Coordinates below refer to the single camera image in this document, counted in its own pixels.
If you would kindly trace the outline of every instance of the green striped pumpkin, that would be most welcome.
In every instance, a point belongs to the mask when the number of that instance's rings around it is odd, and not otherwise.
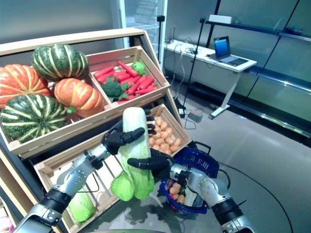
[[[50,81],[82,79],[88,74],[86,56],[70,45],[37,47],[32,54],[31,63],[37,73]]]
[[[66,110],[51,97],[28,94],[7,101],[0,118],[6,134],[23,143],[65,126]]]

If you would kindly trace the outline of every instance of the pumpkin stem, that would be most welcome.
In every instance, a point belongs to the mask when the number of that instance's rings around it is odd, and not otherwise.
[[[76,109],[75,109],[74,107],[70,106],[69,109],[67,110],[67,113],[68,113],[68,114],[72,114],[72,113],[74,113],[75,111],[76,111]]]

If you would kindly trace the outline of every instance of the white box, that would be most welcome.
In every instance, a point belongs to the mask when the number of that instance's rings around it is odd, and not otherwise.
[[[219,15],[209,15],[209,21],[216,23],[227,23],[231,24],[233,18],[231,16],[219,16]]]

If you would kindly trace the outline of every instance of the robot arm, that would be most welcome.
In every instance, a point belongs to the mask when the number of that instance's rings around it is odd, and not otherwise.
[[[223,181],[210,178],[195,168],[176,164],[170,156],[151,150],[152,158],[129,159],[128,164],[142,169],[151,169],[157,178],[170,177],[180,184],[187,184],[191,191],[207,202],[221,225],[223,233],[255,233],[246,216],[228,193]]]
[[[154,125],[148,125],[148,133],[155,133]],[[131,143],[144,134],[143,128],[124,133],[122,121],[114,125],[105,134],[102,143],[77,158],[71,168],[61,174],[57,184],[37,203],[27,216],[16,226],[13,233],[52,233],[62,213],[68,207],[74,195],[86,184],[87,177],[103,166],[103,160],[111,154],[117,154],[120,146]]]

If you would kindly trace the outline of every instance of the laptop screen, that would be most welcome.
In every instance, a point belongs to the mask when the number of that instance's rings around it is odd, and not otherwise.
[[[214,39],[216,58],[223,58],[230,55],[229,38],[220,37]]]

